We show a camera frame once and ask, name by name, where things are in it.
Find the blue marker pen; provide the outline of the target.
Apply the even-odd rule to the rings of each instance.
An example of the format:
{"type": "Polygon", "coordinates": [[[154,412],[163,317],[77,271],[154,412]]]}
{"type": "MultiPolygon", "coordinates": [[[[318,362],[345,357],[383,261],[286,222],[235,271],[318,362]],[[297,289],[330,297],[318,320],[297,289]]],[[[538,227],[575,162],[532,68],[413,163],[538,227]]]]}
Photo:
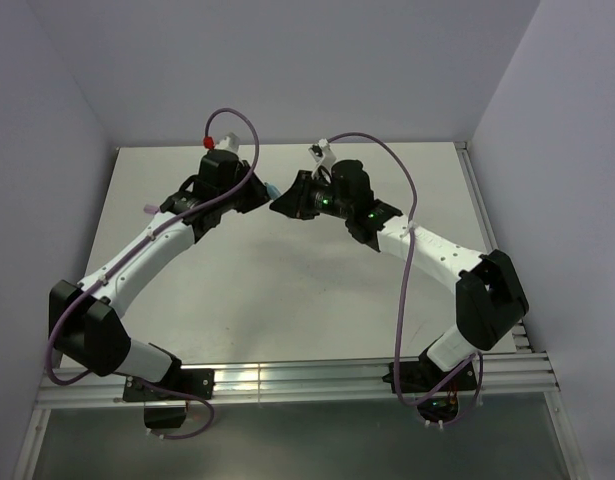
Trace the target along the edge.
{"type": "Polygon", "coordinates": [[[272,184],[266,184],[266,189],[271,198],[278,198],[281,196],[280,190],[272,184]]]}

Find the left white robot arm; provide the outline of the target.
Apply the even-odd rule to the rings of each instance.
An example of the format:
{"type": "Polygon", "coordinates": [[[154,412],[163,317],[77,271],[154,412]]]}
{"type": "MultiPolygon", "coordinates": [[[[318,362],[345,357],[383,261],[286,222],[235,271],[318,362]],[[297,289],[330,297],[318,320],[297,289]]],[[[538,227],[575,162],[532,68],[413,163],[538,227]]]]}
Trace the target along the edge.
{"type": "Polygon", "coordinates": [[[153,344],[132,339],[122,324],[132,302],[177,256],[197,244],[230,211],[245,214],[267,202],[265,184],[230,150],[212,149],[119,254],[76,283],[49,294],[49,353],[58,351],[99,377],[146,381],[159,399],[182,386],[182,362],[153,344]]]}

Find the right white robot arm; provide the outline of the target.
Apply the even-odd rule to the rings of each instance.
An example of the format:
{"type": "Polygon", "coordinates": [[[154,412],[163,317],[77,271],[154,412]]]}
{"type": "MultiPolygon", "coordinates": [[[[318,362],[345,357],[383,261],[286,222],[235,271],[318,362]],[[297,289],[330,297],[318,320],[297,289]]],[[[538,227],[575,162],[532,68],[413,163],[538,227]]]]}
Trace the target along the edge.
{"type": "Polygon", "coordinates": [[[408,374],[423,389],[444,388],[454,368],[477,352],[491,350],[529,311],[507,254],[468,249],[415,224],[375,197],[358,160],[339,161],[325,175],[299,171],[270,208],[298,220],[340,218],[358,243],[404,260],[453,294],[454,324],[420,354],[408,374]]]}

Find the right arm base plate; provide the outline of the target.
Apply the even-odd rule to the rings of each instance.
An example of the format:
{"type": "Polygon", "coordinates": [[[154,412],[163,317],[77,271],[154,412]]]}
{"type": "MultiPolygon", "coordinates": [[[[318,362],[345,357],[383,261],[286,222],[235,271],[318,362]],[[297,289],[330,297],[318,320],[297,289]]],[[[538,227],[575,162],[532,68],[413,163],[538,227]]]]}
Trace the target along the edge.
{"type": "Polygon", "coordinates": [[[424,396],[439,383],[444,382],[433,396],[421,401],[417,412],[425,422],[441,426],[455,420],[460,411],[459,394],[476,390],[478,382],[472,363],[467,364],[454,376],[444,372],[430,360],[420,358],[400,363],[400,388],[403,394],[424,396]]]}

